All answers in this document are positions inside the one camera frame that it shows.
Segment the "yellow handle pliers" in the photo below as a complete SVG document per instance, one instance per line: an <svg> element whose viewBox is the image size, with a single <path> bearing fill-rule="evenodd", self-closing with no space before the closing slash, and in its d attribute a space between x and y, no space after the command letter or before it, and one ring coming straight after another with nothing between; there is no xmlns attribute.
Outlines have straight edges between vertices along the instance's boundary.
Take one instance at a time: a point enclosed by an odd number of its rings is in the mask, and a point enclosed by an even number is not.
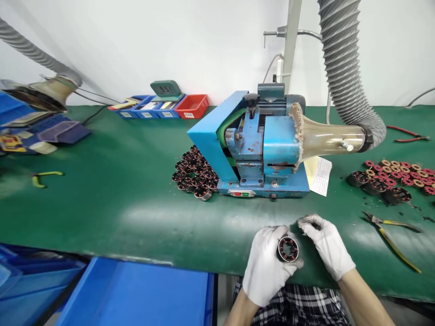
<svg viewBox="0 0 435 326"><path fill-rule="evenodd" d="M65 175L64 173L59 172L59 171L35 173L35 174L32 176L32 183L33 183L33 185L34 185L35 187L38 187L38 188L46 188L47 186L45 186L45 185L39 183L39 177L40 177L40 176L43 176L43 175L50 175L50 174Z"/></svg>
<svg viewBox="0 0 435 326"><path fill-rule="evenodd" d="M399 225L399 226L404 226L410 230L413 230L415 232L421 233L423 232L422 229L419 229L416 226L413 226L409 223L403 223L403 222L398 222L398 221L387 221L387 220L381 220L375 216L373 216L372 214L370 214L369 212L364 212L367 216L365 216L364 218L373 223L374 225L376 225L378 227L379 232L382 234L382 236L384 237L384 239L387 241L387 243L390 245L391 249L393 249L393 251L396 253L396 255L399 256L400 259L402 259L408 266L410 266L413 270L415 270L418 273L421 273L421 270L419 270L413 263L411 263L401 252L400 250L396 247L396 245L393 243L393 241L390 239L390 237L387 235L387 233L385 232L385 230L382 228L381 224L390 224L390 225Z"/></svg>

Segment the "forearm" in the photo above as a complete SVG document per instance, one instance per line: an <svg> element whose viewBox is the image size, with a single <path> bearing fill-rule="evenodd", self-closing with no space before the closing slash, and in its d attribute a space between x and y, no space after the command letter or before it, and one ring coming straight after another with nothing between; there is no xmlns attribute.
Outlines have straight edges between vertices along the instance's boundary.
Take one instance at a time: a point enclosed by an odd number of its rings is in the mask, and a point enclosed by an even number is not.
<svg viewBox="0 0 435 326"><path fill-rule="evenodd" d="M385 308L356 269L338 281L355 323L360 326L394 325Z"/></svg>
<svg viewBox="0 0 435 326"><path fill-rule="evenodd" d="M245 291L240 290L224 326L249 326L258 308L256 304L249 300Z"/></svg>

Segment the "checkered pants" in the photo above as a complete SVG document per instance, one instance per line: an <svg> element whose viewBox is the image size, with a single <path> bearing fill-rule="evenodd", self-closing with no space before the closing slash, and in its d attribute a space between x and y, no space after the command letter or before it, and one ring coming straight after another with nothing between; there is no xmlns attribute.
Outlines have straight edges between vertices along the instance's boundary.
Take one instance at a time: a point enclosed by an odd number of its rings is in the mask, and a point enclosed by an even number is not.
<svg viewBox="0 0 435 326"><path fill-rule="evenodd" d="M233 294L235 302L242 288L239 277ZM337 291L286 284L264 308L260 308L252 326L262 325L351 325Z"/></svg>

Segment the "wire cutter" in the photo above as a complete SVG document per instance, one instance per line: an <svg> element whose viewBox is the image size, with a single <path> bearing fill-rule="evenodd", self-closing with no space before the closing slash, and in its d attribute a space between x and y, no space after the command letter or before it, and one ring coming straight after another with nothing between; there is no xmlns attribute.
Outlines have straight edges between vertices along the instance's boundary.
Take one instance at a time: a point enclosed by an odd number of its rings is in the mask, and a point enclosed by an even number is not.
<svg viewBox="0 0 435 326"><path fill-rule="evenodd" d="M382 234L382 236L384 237L384 239L387 241L387 243L390 245L391 249L393 249L393 251L396 253L396 255L399 256L400 259L402 259L407 265L409 265L413 270L415 270L418 273L421 273L421 270L419 270L416 266L414 266L401 252L400 250L396 247L396 245L393 243L393 241L390 239L390 237L387 235L387 233L385 232L385 230L382 228L381 224L390 224L390 225L399 225L399 226L404 226L410 230L413 230L415 232L421 233L423 232L422 229L419 229L418 227L415 227L411 224L408 223L403 223L403 222L397 222L397 221L387 221L387 220L381 220L375 216L373 216L372 214L370 214L369 212L364 212L364 214L366 214L367 216L365 216L364 218L373 223L374 225L376 225L378 227L379 232Z"/></svg>
<svg viewBox="0 0 435 326"><path fill-rule="evenodd" d="M396 139L395 142L397 142L397 143L410 143L410 142L417 141L417 140L431 140L430 137L428 137L428 136L422 136L422 135L413 133L412 131L409 131L409 130L406 130L406 129L403 129L400 127L387 126L387 128L396 129L398 131L401 131L401 132L410 134L411 136L414 136L414 138L411 138L411 139Z"/></svg>
<svg viewBox="0 0 435 326"><path fill-rule="evenodd" d="M46 188L47 186L39 183L39 177L43 176L43 175L50 175L50 174L65 175L64 173L59 172L59 171L35 173L34 175L32 175L32 183L33 183L33 185L35 187L38 187L38 188Z"/></svg>

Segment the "gloved hand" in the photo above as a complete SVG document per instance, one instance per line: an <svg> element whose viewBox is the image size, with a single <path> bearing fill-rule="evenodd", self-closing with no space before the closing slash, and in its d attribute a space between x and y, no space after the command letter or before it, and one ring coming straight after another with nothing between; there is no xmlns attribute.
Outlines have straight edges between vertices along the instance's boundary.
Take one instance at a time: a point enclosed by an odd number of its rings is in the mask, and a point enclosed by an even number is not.
<svg viewBox="0 0 435 326"><path fill-rule="evenodd" d="M340 280L346 272L355 268L334 224L317 214L310 214L298 220L298 226L312 239L334 280Z"/></svg>
<svg viewBox="0 0 435 326"><path fill-rule="evenodd" d="M289 228L285 225L268 226L258 231L252 241L243 279L243 291L258 306L267 306L287 279L304 266L302 259L283 263L276 257L278 243L288 232Z"/></svg>

